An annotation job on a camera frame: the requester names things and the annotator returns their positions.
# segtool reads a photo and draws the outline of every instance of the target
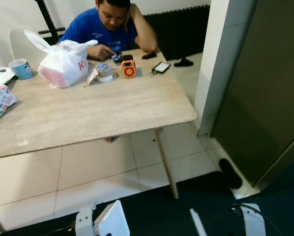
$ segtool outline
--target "gray door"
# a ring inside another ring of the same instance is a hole
[[[294,140],[294,0],[259,0],[212,134],[254,185]]]

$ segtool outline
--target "black hair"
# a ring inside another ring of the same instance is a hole
[[[104,1],[118,7],[129,8],[131,6],[131,0],[98,0],[99,4],[102,4]]]

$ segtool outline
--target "white plastic bag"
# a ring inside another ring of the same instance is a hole
[[[44,39],[25,30],[28,39],[48,55],[38,67],[39,75],[56,88],[71,86],[88,72],[86,49],[98,44],[97,40],[79,44],[65,40],[58,45],[50,46]]]

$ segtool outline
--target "blue t-shirt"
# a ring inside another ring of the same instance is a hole
[[[123,27],[119,27],[116,31],[108,31],[99,18],[98,10],[93,8],[76,17],[59,42],[69,39],[86,43],[95,39],[98,40],[98,44],[104,44],[115,52],[130,50],[137,31],[132,20],[127,26],[128,33]]]

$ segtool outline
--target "wooden table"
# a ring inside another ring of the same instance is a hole
[[[193,121],[196,112],[169,69],[153,75],[151,69],[165,61],[162,53],[141,59],[141,50],[126,52],[136,62],[137,77],[126,79],[114,65],[118,78],[85,87],[84,80],[65,89],[51,89],[38,75],[11,84],[18,102],[0,118],[0,158],[48,148],[156,130],[162,160],[175,198],[176,183],[159,138],[159,128]],[[90,62],[94,67],[98,62]]]

